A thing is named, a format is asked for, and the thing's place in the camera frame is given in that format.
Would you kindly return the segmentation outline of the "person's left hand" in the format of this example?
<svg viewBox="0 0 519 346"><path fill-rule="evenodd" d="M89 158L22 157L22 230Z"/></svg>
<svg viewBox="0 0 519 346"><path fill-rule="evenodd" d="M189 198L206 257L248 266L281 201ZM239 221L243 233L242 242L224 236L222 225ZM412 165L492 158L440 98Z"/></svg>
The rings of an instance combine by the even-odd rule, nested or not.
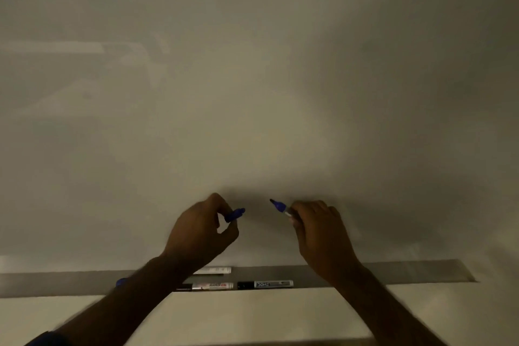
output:
<svg viewBox="0 0 519 346"><path fill-rule="evenodd" d="M218 193L185 210L176 220L161 254L177 274L189 277L230 245L218 245L219 214L232 212Z"/></svg>

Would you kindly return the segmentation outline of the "person's right hand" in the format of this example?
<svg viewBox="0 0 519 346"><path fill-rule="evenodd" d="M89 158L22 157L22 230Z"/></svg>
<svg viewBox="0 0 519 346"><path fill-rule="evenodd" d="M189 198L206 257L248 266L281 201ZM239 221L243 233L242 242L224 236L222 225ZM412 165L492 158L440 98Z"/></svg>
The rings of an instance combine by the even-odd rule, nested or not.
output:
<svg viewBox="0 0 519 346"><path fill-rule="evenodd" d="M360 268L340 213L324 201L307 201L310 216L304 230L296 230L301 256L330 285L343 284Z"/></svg>

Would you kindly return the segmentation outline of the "blue whiteboard marker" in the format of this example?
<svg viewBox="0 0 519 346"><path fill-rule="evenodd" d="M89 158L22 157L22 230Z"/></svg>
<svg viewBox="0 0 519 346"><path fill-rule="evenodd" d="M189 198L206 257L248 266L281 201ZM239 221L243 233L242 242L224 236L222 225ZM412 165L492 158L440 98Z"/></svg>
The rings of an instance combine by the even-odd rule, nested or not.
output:
<svg viewBox="0 0 519 346"><path fill-rule="evenodd" d="M269 199L269 201L276 208L276 210L278 212L281 212L281 213L287 215L288 217L293 217L294 216L291 208L288 205L286 205L286 204L284 204L284 203L282 203L280 201L276 201L276 200L274 200L272 198Z"/></svg>

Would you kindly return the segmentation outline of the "person's right forearm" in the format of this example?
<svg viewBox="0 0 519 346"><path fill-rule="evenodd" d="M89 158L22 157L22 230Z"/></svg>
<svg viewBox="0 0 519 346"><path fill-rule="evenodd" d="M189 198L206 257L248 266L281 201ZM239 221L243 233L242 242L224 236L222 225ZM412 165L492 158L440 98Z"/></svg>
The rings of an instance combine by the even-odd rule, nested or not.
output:
<svg viewBox="0 0 519 346"><path fill-rule="evenodd" d="M447 346L364 266L337 267L328 282L360 316L379 346Z"/></svg>

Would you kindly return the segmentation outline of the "person's left forearm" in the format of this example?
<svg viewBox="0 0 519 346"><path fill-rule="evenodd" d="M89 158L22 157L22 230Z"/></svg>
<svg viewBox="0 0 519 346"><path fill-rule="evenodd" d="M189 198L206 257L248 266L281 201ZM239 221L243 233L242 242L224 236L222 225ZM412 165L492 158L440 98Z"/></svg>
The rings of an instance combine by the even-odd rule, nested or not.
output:
<svg viewBox="0 0 519 346"><path fill-rule="evenodd" d="M146 317L204 263L162 255L52 332L52 346L124 346Z"/></svg>

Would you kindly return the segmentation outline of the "red label marker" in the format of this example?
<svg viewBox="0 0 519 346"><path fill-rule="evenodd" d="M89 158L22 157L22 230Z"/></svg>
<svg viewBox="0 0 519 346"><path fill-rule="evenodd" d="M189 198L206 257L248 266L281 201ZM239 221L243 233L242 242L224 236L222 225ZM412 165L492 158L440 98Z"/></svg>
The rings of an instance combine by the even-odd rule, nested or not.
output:
<svg viewBox="0 0 519 346"><path fill-rule="evenodd" d="M233 282L217 282L217 283L185 283L181 284L175 292L194 292L194 291L224 291L233 290Z"/></svg>

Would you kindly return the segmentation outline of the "blue label black marker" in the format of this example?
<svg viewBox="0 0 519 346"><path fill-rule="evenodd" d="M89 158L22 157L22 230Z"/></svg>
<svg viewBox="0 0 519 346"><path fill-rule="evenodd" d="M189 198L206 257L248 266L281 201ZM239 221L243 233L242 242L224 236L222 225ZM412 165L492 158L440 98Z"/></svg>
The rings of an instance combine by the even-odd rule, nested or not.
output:
<svg viewBox="0 0 519 346"><path fill-rule="evenodd" d="M294 282L292 280L237 282L237 290L275 290L293 287Z"/></svg>

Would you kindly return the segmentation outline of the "grey metal marker tray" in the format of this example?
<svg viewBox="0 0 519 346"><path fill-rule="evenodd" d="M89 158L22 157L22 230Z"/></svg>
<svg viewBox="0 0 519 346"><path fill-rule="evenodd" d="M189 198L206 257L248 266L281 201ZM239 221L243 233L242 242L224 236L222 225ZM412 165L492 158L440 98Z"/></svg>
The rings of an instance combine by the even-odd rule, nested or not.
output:
<svg viewBox="0 0 519 346"><path fill-rule="evenodd" d="M382 284L469 283L476 279L458 259L372 262L365 264ZM0 273L0 298L105 295L133 270ZM228 275L194 276L187 283L292 280L294 288L326 288L329 284L307 265L233 267Z"/></svg>

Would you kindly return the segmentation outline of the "white whiteboard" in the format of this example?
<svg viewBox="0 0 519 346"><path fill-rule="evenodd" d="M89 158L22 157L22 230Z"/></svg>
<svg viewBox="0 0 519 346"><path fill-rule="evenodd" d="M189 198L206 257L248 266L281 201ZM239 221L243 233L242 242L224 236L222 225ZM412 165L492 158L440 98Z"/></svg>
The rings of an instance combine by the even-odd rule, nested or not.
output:
<svg viewBox="0 0 519 346"><path fill-rule="evenodd" d="M519 0L0 0L0 272L136 269L193 203L215 264L301 264L322 199L364 261L512 249Z"/></svg>

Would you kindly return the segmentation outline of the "blue sleeve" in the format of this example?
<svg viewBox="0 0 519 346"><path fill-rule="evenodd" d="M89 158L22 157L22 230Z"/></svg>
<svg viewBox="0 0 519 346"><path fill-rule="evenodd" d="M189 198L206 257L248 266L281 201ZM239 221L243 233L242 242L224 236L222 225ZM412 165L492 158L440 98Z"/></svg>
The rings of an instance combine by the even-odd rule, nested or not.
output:
<svg viewBox="0 0 519 346"><path fill-rule="evenodd" d="M36 336L24 346L72 346L61 334L55 331L46 331Z"/></svg>

